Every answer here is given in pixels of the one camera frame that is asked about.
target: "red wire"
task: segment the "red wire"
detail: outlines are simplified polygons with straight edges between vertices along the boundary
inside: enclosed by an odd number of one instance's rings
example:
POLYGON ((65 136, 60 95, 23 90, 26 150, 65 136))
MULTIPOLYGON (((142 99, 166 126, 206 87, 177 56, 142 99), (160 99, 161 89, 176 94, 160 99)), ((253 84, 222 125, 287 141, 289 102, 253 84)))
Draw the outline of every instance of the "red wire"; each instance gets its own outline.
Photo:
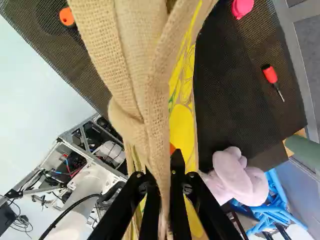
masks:
POLYGON ((81 170, 81 168, 78 168, 77 170, 75 170, 75 171, 70 175, 70 177, 73 178, 74 175, 76 175, 80 170, 81 170))
POLYGON ((71 173, 71 171, 70 171, 70 168, 69 168, 69 165, 68 165, 68 164, 66 165, 66 169, 68 170, 68 172, 69 172, 69 173, 71 173))

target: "red screwdriver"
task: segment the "red screwdriver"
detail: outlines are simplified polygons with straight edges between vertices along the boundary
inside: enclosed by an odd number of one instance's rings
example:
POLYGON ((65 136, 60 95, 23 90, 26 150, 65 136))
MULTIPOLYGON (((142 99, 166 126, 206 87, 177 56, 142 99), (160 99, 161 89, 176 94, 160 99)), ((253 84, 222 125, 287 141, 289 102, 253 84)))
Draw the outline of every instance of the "red screwdriver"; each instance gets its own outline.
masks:
POLYGON ((276 73, 274 67, 271 66, 270 64, 267 64, 262 67, 262 71, 263 71, 265 78, 268 80, 268 82, 273 84, 276 91, 280 95, 282 101, 285 102, 284 96, 282 96, 281 91, 279 89, 278 77, 277 77, 277 73, 276 73))

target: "black mesh fabric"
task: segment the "black mesh fabric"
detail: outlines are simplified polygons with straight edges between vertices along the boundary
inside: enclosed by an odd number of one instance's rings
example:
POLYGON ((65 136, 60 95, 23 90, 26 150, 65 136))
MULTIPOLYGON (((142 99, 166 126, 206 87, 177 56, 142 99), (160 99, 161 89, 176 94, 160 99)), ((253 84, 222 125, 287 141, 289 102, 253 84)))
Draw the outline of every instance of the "black mesh fabric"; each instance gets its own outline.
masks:
POLYGON ((212 154, 229 146, 268 170, 288 159, 281 141, 307 124, 272 1, 255 0, 241 20, 231 3, 217 3, 196 40, 193 91, 203 172, 212 169, 212 154), (265 64, 275 68, 285 102, 265 79, 265 64))
POLYGON ((112 95, 92 64, 77 27, 66 27, 59 20, 59 11, 66 3, 0 0, 0 14, 69 85, 107 117, 112 95))

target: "pink cloth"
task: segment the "pink cloth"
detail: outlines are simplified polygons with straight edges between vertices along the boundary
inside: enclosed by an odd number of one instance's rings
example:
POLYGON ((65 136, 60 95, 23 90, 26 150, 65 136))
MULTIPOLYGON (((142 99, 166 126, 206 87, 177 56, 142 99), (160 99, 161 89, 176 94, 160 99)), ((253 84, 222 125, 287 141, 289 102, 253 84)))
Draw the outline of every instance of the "pink cloth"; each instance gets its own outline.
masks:
POLYGON ((269 193, 265 173, 257 167, 247 167, 247 158, 239 148, 228 147, 212 156, 213 168, 200 173, 203 181, 220 205, 235 198, 247 206, 260 206, 269 193))

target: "burlap strap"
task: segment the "burlap strap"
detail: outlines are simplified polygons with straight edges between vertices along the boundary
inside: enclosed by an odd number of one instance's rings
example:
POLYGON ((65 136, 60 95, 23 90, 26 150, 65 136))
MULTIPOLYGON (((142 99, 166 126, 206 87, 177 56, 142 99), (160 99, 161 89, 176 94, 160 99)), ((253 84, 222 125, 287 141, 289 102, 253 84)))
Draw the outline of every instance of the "burlap strap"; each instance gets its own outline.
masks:
MULTIPOLYGON (((204 2, 206 9, 211 7, 212 0, 204 2)), ((113 95, 108 107, 112 125, 125 142, 135 146, 142 165, 157 181, 162 206, 159 237, 163 239, 171 178, 168 81, 199 1, 177 0, 169 16, 165 0, 68 3, 91 60, 113 95)))

